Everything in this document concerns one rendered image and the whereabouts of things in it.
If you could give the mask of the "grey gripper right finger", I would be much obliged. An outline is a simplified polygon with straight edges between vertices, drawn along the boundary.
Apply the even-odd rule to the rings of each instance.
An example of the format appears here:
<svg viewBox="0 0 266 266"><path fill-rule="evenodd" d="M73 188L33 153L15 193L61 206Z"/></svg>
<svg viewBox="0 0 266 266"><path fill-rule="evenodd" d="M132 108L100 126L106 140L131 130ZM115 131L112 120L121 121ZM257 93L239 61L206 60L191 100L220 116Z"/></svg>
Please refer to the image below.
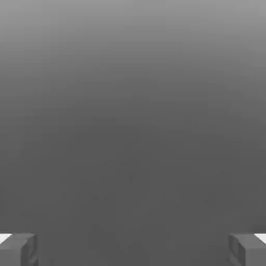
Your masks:
<svg viewBox="0 0 266 266"><path fill-rule="evenodd" d="M266 233L230 234L231 266L266 266Z"/></svg>

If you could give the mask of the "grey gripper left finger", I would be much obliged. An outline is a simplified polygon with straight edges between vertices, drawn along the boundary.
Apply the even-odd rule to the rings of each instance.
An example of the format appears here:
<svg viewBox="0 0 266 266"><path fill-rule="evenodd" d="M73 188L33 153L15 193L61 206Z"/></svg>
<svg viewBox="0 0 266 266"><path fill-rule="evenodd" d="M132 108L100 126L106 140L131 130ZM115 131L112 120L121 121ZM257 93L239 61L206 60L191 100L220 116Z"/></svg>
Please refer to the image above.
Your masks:
<svg viewBox="0 0 266 266"><path fill-rule="evenodd" d="M38 235L0 233L0 266L38 266Z"/></svg>

